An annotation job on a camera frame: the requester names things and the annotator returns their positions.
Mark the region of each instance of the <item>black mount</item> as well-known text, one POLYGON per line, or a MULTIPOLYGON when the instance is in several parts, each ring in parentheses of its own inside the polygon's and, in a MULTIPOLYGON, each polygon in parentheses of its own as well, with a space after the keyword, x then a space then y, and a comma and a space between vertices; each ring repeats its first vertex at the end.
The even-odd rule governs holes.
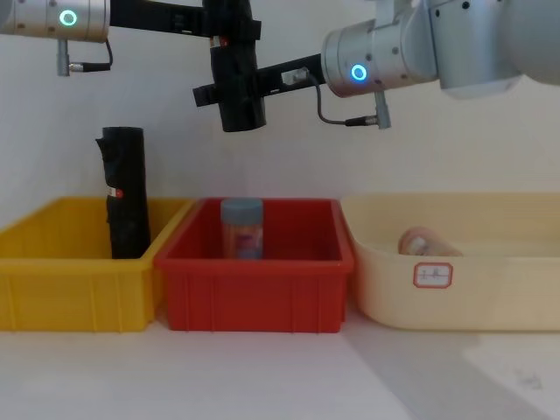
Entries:
POLYGON ((239 6, 241 1, 210 1, 192 7, 148 0, 111 0, 111 26, 194 37, 224 37, 230 41, 256 41, 262 23, 239 6))
POLYGON ((202 0, 202 7, 149 0, 111 0, 111 26, 210 38, 214 84, 193 90, 197 106, 219 104, 226 132, 266 124, 265 96, 312 86, 283 83, 282 74, 306 67, 325 83, 320 55, 258 69, 255 45, 262 24, 253 20, 250 0, 202 0))
POLYGON ((230 96, 257 99, 310 88, 313 86, 310 81, 302 81, 296 85, 286 85, 283 82, 282 74, 303 67, 306 67, 320 84, 325 83, 325 76, 321 69, 321 54, 316 54, 276 66, 261 68, 256 73, 248 76, 231 78, 222 83, 197 87, 193 90, 194 100, 197 107, 205 107, 220 103, 230 96))

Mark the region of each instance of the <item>round object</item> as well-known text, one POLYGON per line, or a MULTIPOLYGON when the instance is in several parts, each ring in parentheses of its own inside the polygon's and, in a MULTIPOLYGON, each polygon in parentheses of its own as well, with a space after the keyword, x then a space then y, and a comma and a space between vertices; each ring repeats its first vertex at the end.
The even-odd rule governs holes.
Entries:
POLYGON ((413 227, 401 237, 399 254, 404 256, 463 256, 451 244, 427 227, 413 227))

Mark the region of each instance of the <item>black cylindrical object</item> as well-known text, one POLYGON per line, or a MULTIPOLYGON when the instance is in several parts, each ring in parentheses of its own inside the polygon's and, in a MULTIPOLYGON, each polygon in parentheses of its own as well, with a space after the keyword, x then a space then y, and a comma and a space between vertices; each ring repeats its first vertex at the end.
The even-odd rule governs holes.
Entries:
MULTIPOLYGON (((238 22, 241 19, 251 20, 253 13, 249 0, 203 0, 202 5, 208 11, 211 20, 238 22)), ((248 131, 266 125, 264 100, 258 95, 250 94, 245 88, 250 83, 249 76, 255 75, 256 42, 229 40, 221 38, 215 40, 211 48, 212 73, 216 85, 221 83, 231 87, 232 82, 240 88, 232 88, 225 93, 220 101, 221 124, 226 132, 248 131)))
POLYGON ((96 141, 109 187, 107 213, 113 258, 140 258, 151 244, 144 131, 104 128, 103 138, 96 141))

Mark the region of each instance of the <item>white table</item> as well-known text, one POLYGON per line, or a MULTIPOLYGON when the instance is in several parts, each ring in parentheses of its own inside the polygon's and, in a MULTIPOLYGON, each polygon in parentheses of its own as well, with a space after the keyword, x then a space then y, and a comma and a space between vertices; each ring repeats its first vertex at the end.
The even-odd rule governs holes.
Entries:
POLYGON ((0 334, 6 420, 560 419, 560 334, 0 334))

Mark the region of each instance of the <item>blue bottle cap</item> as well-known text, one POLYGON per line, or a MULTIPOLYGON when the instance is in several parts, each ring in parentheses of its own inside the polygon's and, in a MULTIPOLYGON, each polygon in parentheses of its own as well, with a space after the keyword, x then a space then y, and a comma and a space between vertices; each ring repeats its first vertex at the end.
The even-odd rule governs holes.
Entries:
POLYGON ((261 199, 224 199, 221 202, 221 221, 228 225, 262 225, 263 214, 261 199))

